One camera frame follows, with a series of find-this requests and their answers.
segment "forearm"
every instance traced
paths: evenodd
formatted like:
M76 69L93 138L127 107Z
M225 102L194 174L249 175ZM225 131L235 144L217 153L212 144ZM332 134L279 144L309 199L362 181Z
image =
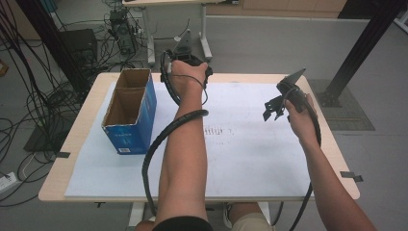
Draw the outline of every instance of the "forearm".
M200 90L186 92L185 95L175 118L202 108ZM157 222L178 216L206 219L206 180L207 154L203 119L196 118L175 129L167 139L159 187Z
M319 145L302 142L320 217L327 230L375 230L351 198Z

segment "cardboard box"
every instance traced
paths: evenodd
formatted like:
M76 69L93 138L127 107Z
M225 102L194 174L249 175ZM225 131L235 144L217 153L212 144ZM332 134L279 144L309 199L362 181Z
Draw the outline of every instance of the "cardboard box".
M118 154L147 153L156 105L150 69L122 70L102 122Z

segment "tape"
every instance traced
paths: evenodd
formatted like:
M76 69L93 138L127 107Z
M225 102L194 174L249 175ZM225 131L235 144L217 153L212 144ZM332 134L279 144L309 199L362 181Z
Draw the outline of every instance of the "tape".
M59 152L57 153L57 158L68 158L70 154L69 152Z
M363 176L355 175L353 171L341 171L340 174L343 178L353 178L354 182L363 182Z

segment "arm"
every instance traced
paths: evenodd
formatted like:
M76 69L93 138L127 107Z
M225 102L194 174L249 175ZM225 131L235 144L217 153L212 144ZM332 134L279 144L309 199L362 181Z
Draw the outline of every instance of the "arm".
M170 83L181 98L175 118L202 109L203 89L199 83L204 83L206 68L207 64L193 67L180 61L173 62ZM155 224L178 216L207 219L206 180L207 153L203 119L198 118L177 128L167 139Z
M307 95L313 107L311 96ZM321 151L307 110L299 114L287 101L291 126L305 152L319 214L327 230L375 230L366 214L351 198Z

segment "hand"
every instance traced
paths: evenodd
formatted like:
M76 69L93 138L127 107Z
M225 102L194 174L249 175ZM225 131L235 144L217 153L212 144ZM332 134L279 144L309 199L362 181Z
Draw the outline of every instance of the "hand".
M205 81L207 64L191 66L182 61L173 61L171 65L170 82L180 98L186 93L196 91L201 94Z
M314 107L313 100L310 94L306 95L306 99L316 113L316 109ZM302 113L298 113L294 105L289 100L286 101L285 107L288 110L291 118L292 130L294 134L297 135L300 142L318 142L316 138L315 126L312 122L312 119L310 118L309 112L307 110L303 110Z

